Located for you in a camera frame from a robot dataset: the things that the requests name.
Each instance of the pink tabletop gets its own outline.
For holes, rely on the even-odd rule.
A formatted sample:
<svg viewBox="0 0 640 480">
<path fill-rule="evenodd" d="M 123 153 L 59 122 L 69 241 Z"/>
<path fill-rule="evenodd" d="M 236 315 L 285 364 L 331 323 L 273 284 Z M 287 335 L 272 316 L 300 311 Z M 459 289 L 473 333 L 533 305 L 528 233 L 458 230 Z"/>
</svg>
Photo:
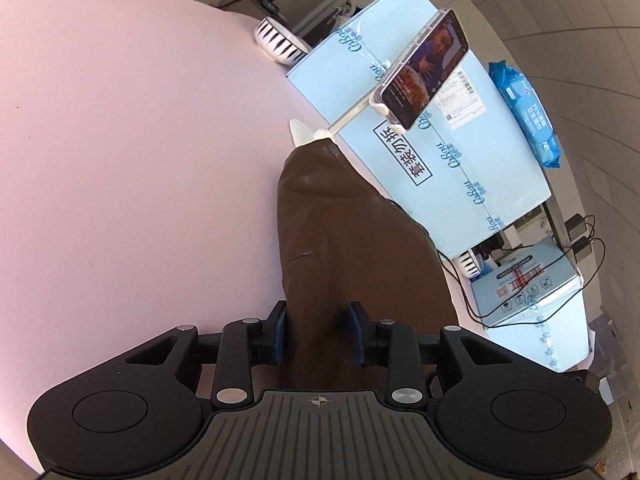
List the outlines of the pink tabletop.
<svg viewBox="0 0 640 480">
<path fill-rule="evenodd" d="M 283 299 L 288 121 L 325 126 L 255 46 L 191 0 L 0 0 L 0 438 L 55 384 L 178 324 Z"/>
</svg>

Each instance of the cardboard box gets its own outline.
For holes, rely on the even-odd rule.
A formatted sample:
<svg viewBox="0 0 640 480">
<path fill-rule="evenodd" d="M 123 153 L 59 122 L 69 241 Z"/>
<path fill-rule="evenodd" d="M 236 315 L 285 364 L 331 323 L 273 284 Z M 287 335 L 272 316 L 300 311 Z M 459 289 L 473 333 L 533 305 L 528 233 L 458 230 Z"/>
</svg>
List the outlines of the cardboard box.
<svg viewBox="0 0 640 480">
<path fill-rule="evenodd" d="M 489 339 L 558 372 L 589 355 L 581 288 L 551 238 L 516 251 L 507 265 L 471 284 L 482 322 L 495 327 L 486 329 Z M 537 324 L 510 325 L 520 322 Z"/>
<path fill-rule="evenodd" d="M 331 123 L 376 85 L 436 12 L 429 0 L 376 0 L 287 76 Z M 524 134 L 472 52 L 404 136 L 370 107 L 339 135 L 449 257 L 550 196 Z"/>
</svg>

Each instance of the plastic bag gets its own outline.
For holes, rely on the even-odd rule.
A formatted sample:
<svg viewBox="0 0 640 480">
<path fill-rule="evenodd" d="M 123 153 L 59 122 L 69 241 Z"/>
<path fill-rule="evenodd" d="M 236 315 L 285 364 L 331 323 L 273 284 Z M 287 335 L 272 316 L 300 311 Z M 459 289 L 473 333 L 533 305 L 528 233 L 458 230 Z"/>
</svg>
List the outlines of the plastic bag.
<svg viewBox="0 0 640 480">
<path fill-rule="evenodd" d="M 504 60 L 489 63 L 489 76 L 518 120 L 539 163 L 545 168 L 559 168 L 560 146 L 531 83 Z"/>
</svg>

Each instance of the phone screen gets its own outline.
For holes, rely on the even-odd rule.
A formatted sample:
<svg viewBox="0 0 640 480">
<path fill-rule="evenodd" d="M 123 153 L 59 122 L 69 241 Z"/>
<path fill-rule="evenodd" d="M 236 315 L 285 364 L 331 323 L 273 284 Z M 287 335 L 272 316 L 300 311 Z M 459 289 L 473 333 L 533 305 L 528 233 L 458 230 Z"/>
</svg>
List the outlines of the phone screen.
<svg viewBox="0 0 640 480">
<path fill-rule="evenodd" d="M 405 130 L 414 125 L 468 50 L 460 22 L 450 10 L 380 95 Z"/>
</svg>

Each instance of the brown leather sleeve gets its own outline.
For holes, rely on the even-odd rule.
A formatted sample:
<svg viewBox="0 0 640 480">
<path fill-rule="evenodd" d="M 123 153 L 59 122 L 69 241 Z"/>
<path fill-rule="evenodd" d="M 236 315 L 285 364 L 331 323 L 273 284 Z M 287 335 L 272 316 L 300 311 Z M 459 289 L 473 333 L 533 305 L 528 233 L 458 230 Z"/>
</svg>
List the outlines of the brown leather sleeve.
<svg viewBox="0 0 640 480">
<path fill-rule="evenodd" d="M 458 322 L 427 231 L 366 182 L 331 140 L 300 146 L 287 159 L 278 236 L 287 299 L 282 388 L 380 386 L 384 370 L 356 366 L 350 351 L 351 301 L 372 320 L 395 319 L 416 333 L 437 334 Z"/>
</svg>

